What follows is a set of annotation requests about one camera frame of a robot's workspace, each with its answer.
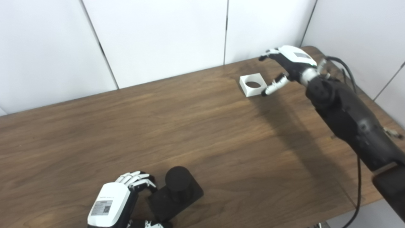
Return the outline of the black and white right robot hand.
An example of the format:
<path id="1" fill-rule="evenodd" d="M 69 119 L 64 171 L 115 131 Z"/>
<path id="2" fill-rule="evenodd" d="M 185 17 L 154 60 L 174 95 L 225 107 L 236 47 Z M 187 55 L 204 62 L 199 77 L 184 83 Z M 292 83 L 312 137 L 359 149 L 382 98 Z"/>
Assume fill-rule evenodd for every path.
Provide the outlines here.
<path id="1" fill-rule="evenodd" d="M 259 61 L 270 58 L 276 61 L 285 72 L 280 73 L 270 85 L 262 92 L 263 97 L 268 96 L 281 89 L 289 82 L 298 82 L 308 87 L 309 82 L 319 76 L 317 62 L 301 48 L 291 45 L 270 49 L 259 57 Z"/>

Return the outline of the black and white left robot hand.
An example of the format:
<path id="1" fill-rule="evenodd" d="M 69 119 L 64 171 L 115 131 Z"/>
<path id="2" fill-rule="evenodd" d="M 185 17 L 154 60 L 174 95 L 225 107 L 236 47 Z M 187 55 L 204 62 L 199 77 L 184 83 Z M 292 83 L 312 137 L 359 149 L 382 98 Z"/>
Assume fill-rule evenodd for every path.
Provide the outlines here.
<path id="1" fill-rule="evenodd" d="M 88 228 L 172 228 L 170 222 L 131 218 L 139 193 L 148 189 L 155 193 L 154 176 L 143 172 L 127 172 L 114 182 L 102 186 L 88 214 Z"/>

